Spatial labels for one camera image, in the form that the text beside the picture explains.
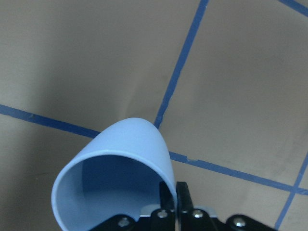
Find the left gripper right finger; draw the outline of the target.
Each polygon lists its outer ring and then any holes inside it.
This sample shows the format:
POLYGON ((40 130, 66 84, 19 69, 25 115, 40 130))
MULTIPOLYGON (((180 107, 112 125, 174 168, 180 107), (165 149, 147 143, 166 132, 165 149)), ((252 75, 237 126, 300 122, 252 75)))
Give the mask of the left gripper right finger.
POLYGON ((177 214, 180 231, 217 231, 218 227, 214 219, 217 219, 215 210, 208 206, 194 206, 188 184, 178 181, 177 214))

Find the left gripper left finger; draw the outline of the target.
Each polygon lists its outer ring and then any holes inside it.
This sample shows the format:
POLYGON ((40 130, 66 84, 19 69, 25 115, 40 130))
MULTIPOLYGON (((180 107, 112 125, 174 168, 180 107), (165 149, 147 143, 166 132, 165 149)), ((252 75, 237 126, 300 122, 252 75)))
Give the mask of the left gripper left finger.
POLYGON ((176 207, 165 182, 159 183, 159 204, 146 205, 141 209, 135 231, 174 231, 176 207))

